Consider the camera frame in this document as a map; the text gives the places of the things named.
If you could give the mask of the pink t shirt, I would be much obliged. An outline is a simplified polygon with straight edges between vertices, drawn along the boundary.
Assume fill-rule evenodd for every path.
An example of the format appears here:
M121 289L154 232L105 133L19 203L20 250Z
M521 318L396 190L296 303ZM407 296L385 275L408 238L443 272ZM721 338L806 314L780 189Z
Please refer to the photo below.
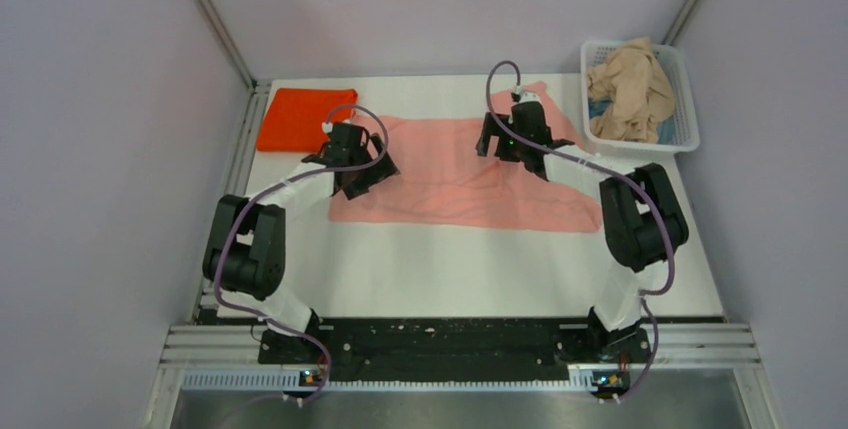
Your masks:
M594 233L595 197L547 182L520 162L480 157L481 118L410 119L384 115L395 176L349 200L335 195L332 222L448 224L493 229Z

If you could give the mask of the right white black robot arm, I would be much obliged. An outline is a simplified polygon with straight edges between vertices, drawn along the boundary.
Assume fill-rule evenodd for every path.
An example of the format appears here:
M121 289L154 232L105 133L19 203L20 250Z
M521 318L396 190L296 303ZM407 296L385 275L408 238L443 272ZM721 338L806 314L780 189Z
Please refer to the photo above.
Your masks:
M577 175L597 183L606 247L614 262L588 313L586 346L612 361L635 338L647 297L667 293L676 277L675 254L689 239L688 223L666 169L590 154L575 142L556 139L540 100L523 95L506 114L491 100L475 150L519 162L533 175L573 185ZM490 140L497 140L491 151Z

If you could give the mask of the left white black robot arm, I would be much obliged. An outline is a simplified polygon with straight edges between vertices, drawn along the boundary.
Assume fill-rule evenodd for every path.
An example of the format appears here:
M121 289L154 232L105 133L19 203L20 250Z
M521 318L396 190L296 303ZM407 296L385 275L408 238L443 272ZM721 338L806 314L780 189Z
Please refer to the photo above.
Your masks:
M370 131L350 120L326 123L328 139L280 181L253 195L222 196L202 262L223 308L251 315L283 336L283 350L308 362L325 349L319 318L284 283L287 229L314 206L336 195L353 200L398 174L383 122Z

